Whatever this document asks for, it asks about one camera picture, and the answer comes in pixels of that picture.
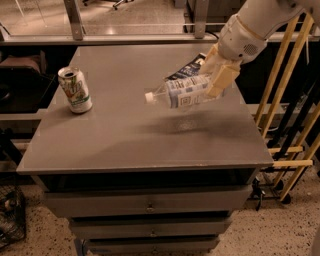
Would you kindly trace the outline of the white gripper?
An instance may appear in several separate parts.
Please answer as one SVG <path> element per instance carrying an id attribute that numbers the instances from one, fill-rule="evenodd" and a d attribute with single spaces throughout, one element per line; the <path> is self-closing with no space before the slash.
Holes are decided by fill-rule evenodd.
<path id="1" fill-rule="evenodd" d="M 253 61 L 266 47 L 267 41 L 252 33 L 237 14 L 232 15 L 220 31 L 218 44 L 214 44 L 206 55 L 199 73 L 211 74 L 206 94 L 218 97 L 240 74 L 239 65 L 230 61 L 248 63 Z"/>

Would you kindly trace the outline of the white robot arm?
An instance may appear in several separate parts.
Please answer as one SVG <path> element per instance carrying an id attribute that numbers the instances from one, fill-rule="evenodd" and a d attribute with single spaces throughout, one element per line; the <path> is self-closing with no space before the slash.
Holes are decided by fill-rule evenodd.
<path id="1" fill-rule="evenodd" d="M 211 75 L 205 95 L 218 97 L 240 74 L 240 66 L 253 61 L 277 29 L 303 12 L 320 25 L 320 0 L 246 0 L 221 29 L 200 68 L 200 74 Z"/>

